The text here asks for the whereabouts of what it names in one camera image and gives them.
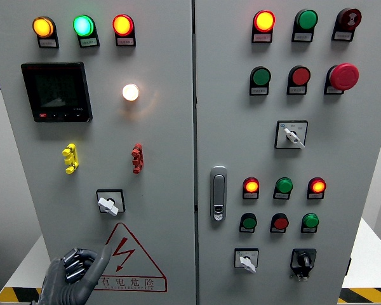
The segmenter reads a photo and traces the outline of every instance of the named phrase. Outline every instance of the warning sign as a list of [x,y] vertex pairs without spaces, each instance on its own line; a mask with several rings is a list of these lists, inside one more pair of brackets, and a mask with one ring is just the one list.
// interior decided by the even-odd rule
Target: warning sign
[[112,257],[95,290],[167,292],[165,275],[125,224],[116,224],[106,245]]

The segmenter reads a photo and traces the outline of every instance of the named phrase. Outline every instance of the white wall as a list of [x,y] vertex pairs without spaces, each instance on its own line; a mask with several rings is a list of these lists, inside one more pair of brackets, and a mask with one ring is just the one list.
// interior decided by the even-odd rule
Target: white wall
[[0,290],[41,230],[0,92]]

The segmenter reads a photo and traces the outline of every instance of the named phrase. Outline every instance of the yellow terminal block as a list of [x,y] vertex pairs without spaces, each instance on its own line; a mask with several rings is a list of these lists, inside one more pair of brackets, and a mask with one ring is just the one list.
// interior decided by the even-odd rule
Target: yellow terminal block
[[79,166],[79,160],[77,159],[76,145],[70,143],[63,151],[62,155],[65,157],[65,165],[68,168],[65,170],[68,175],[75,172],[76,168]]

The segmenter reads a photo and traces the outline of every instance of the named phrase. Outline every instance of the lightning bolt symbol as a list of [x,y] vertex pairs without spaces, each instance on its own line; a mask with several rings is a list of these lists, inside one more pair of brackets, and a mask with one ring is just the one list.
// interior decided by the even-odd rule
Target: lightning bolt symbol
[[124,263],[130,258],[130,256],[134,253],[135,249],[131,249],[131,250],[127,250],[127,251],[124,251],[124,252],[119,252],[120,249],[124,246],[124,244],[127,242],[127,238],[123,238],[121,241],[120,241],[120,244],[117,246],[116,248],[116,251],[114,251],[113,253],[113,256],[118,256],[118,255],[122,255],[122,254],[126,254],[128,253],[126,259],[124,260],[124,262],[121,263],[121,265],[117,266],[117,269],[116,269],[116,272],[122,270],[123,268],[123,265]]

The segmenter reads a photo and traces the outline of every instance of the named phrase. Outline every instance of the white switch knob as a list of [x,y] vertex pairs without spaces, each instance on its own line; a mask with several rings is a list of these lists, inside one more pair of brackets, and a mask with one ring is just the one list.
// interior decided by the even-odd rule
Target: white switch knob
[[240,257],[240,264],[243,265],[244,269],[251,272],[255,273],[255,266],[251,263],[250,259],[246,257]]
[[118,207],[114,206],[114,202],[112,200],[100,198],[97,205],[100,207],[102,212],[107,212],[113,216],[117,216],[117,213],[119,212]]
[[284,131],[286,133],[286,136],[287,138],[289,139],[289,141],[291,141],[292,143],[294,143],[295,145],[299,146],[299,148],[305,148],[305,146],[303,145],[303,143],[300,141],[300,139],[297,137],[297,135],[295,135],[293,132],[291,132],[289,129],[287,128],[284,128]]

